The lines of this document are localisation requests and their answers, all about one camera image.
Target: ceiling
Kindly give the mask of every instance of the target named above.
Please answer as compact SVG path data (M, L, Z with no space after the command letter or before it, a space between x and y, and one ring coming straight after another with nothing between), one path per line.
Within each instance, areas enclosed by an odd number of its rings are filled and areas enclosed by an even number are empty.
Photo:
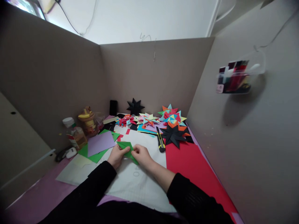
M225 14L225 11L230 10L233 7L234 2L236 3L231 12L228 13L224 18L215 22L211 36L216 36L219 31L260 3L264 2L264 0L222 0L219 6L217 18Z

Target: purple paper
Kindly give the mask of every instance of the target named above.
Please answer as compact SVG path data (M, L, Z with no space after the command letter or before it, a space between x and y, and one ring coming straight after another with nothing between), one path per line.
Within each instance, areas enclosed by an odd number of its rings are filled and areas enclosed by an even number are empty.
M150 124L149 125L147 125L146 126L146 130L149 130L149 131L155 131L155 132L157 132L157 128L156 127L158 127L159 128L159 131L160 131L160 133L161 133L161 130L160 130L160 128L166 128L167 126L165 126L165 125L163 125L165 122L161 122L161 123L154 123L154 127L152 127Z
M111 132L105 132L88 139L88 157L115 146Z

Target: origami star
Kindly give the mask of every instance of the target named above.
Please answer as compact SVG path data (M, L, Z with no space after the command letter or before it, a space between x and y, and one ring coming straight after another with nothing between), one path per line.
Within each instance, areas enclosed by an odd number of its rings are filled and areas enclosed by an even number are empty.
M161 135L162 138L165 138L165 145L173 143L177 148L180 148L179 141L187 141L187 139L183 137L186 131L180 131L178 125L174 126L173 128L170 125L167 125L167 128L161 128L161 131L163 132Z
M144 106L141 106L141 100L136 102L135 99L133 98L132 103L130 103L129 101L127 101L129 104L129 108L127 108L127 110L131 111L131 115L139 115L141 113L141 109L144 108Z
M183 121L186 120L187 118L181 116L181 111L178 111L178 108L173 109L171 104L168 106L168 108L162 106L163 111L158 112L162 117L160 118L160 121L162 122L171 122L175 124L178 122L179 125L181 126L186 126Z
M155 123L160 123L159 118L154 117L152 114L140 114L140 116L136 116L137 124L143 124L144 126L151 125L154 127Z
M117 119L116 124L122 127L125 127L129 124L136 124L134 121L135 117L131 116L130 114L125 115L123 118Z
M178 122L176 122L174 124L171 123L171 122L168 122L167 125L169 125L171 128L174 128L175 126L177 126L179 131L185 131L186 133L183 134L184 137L185 136L191 136L189 133L187 133L187 126L185 126L185 127L184 126L180 126L178 124Z

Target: colorful origami star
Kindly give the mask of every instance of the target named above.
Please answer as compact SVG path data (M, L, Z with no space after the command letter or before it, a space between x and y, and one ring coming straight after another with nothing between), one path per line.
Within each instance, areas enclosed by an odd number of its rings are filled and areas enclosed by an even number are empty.
M181 111L178 111L178 108L172 109L171 104L168 106L168 108L162 106L163 111L158 112L162 117L160 118L160 121L162 122L171 122L172 124L178 123L181 126L186 126L184 124L184 120L187 118L181 116Z
M134 121L135 117L131 116L130 114L125 115L123 118L117 119L116 124L122 127L125 127L129 124L136 124Z
M163 132L161 136L162 138L165 138L165 145L173 143L177 148L180 148L179 141L186 142L187 139L184 137L190 136L190 134L187 133L186 128L187 127L179 126L178 122L175 124L168 122L167 128L161 128L161 131Z
M143 126L151 125L152 127L154 127L155 123L160 123L159 118L147 113L136 116L134 121L137 121L137 124L143 124Z

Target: bottle cap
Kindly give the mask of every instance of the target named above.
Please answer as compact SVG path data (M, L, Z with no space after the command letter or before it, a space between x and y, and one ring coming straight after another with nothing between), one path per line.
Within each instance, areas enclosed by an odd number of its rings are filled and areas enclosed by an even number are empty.
M67 128L69 128L69 127L72 126L72 124L75 123L75 121L74 121L73 118L69 117L69 118L65 118L65 119L63 119L63 120L62 120L62 123L63 123Z

